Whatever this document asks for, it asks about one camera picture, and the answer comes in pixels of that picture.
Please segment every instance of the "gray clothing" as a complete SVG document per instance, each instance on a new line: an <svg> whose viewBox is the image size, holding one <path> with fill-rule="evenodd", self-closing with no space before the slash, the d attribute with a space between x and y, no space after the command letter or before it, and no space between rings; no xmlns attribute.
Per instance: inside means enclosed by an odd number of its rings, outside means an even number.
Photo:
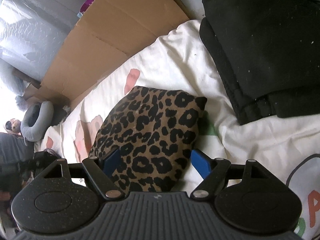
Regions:
<svg viewBox="0 0 320 240"><path fill-rule="evenodd" d="M0 132L0 164L32 159L34 143L25 146L23 137Z"/></svg>

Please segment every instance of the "leopard print fabric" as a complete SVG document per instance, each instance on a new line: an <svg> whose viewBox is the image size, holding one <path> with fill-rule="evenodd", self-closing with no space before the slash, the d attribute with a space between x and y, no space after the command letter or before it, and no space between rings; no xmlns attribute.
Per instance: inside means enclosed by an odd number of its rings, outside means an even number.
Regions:
<svg viewBox="0 0 320 240"><path fill-rule="evenodd" d="M119 146L111 178L117 186L126 193L170 191L187 166L206 102L182 90L136 86L111 110L89 155Z"/></svg>

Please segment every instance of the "clear plastic sheet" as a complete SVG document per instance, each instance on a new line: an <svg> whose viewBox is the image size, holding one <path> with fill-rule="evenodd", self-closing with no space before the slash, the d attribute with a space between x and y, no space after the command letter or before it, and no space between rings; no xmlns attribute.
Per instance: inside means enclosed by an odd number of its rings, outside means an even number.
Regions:
<svg viewBox="0 0 320 240"><path fill-rule="evenodd" d="M86 0L0 0L0 58L41 81Z"/></svg>

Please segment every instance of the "bed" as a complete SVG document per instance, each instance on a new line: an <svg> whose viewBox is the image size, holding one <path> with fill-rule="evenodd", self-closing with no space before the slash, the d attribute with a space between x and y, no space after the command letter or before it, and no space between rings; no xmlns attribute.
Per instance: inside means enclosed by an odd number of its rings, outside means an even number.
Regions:
<svg viewBox="0 0 320 240"><path fill-rule="evenodd" d="M188 21L126 61L94 88L63 124L50 127L36 150L52 148L69 163L81 161L111 109L135 85L205 96L206 125L196 148L232 163L258 160L303 202L298 235L318 238L320 116L271 116L239 126L214 61L199 38L199 27L200 21ZM190 194L201 181L189 164L174 189Z"/></svg>

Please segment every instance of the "gray neck pillow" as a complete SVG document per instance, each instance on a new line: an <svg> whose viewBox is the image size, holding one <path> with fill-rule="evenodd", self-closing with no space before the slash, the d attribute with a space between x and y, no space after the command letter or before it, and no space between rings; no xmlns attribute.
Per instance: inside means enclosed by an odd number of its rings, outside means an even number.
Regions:
<svg viewBox="0 0 320 240"><path fill-rule="evenodd" d="M39 116L35 121L35 115L39 112ZM29 142L37 142L43 139L45 132L50 127L53 118L53 104L45 101L40 106L35 104L31 106L25 113L21 122L21 134L24 137L25 144Z"/></svg>

